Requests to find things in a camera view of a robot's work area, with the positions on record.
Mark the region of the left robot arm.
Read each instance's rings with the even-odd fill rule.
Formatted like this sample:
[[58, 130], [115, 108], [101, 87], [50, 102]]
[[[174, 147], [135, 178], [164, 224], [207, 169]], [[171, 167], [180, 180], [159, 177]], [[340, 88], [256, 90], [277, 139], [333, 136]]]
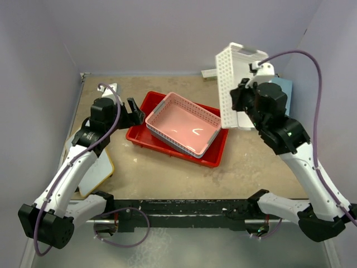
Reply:
[[128, 98], [127, 102], [131, 113], [120, 101], [97, 98], [90, 107], [90, 116], [75, 133], [67, 158], [51, 183], [33, 204], [20, 207], [18, 217], [25, 235], [33, 239], [38, 256], [46, 255], [40, 251], [40, 242], [49, 248], [62, 249], [76, 227], [93, 217], [108, 219], [113, 216], [113, 195], [99, 190], [89, 194], [73, 209], [68, 205], [84, 175], [110, 143], [111, 134], [143, 123], [145, 113], [133, 98]]

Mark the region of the pink perforated basket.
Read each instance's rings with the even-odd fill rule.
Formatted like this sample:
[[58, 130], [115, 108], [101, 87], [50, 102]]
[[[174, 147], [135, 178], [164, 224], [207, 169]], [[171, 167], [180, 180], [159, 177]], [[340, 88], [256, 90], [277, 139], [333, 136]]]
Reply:
[[159, 102], [145, 123], [197, 154], [203, 152], [214, 132], [221, 130], [219, 116], [174, 92]]

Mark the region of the white perforated basket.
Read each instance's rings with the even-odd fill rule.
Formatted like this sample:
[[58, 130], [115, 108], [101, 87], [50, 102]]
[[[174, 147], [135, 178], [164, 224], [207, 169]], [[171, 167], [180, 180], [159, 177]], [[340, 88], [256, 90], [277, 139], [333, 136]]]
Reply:
[[249, 70], [250, 63], [267, 57], [268, 54], [264, 51], [250, 49], [234, 42], [215, 56], [222, 128], [237, 128], [243, 131], [254, 129], [254, 125], [244, 112], [232, 110], [230, 91], [236, 89], [243, 78], [253, 76]]

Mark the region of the red plastic tray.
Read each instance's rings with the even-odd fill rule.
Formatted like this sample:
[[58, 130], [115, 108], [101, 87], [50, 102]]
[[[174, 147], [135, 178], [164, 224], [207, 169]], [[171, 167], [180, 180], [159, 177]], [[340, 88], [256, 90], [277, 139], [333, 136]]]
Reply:
[[[149, 115], [154, 110], [154, 108], [159, 104], [159, 102], [164, 99], [165, 96], [166, 94], [149, 91], [140, 106], [140, 110], [142, 110], [146, 114], [146, 116]], [[195, 104], [197, 104], [200, 107], [203, 107], [207, 111], [217, 116], [220, 116], [219, 109], [217, 108], [206, 106], [200, 103], [195, 103]], [[200, 159], [189, 156], [187, 154], [183, 154], [171, 148], [170, 146], [160, 141], [156, 137], [152, 136], [149, 129], [146, 127], [146, 124], [144, 123], [140, 126], [131, 127], [126, 133], [126, 139], [140, 147], [161, 152], [163, 154], [176, 157], [179, 159], [183, 159], [188, 162], [193, 162], [201, 166], [215, 168], [219, 166], [221, 162], [228, 133], [229, 133], [228, 129], [220, 130], [217, 137], [213, 141], [212, 145], [208, 148], [207, 152]]]

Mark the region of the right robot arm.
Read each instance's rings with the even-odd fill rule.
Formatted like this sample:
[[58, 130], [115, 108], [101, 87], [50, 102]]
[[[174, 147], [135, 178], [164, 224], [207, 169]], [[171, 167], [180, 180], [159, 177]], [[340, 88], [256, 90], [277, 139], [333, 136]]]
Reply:
[[308, 199], [297, 201], [259, 190], [248, 198], [253, 218], [265, 214], [287, 219], [311, 240], [336, 237], [356, 219], [356, 204], [342, 197], [325, 170], [313, 160], [313, 144], [298, 120], [286, 115], [287, 95], [274, 83], [248, 84], [230, 91], [232, 109], [245, 112], [263, 142], [291, 169]]

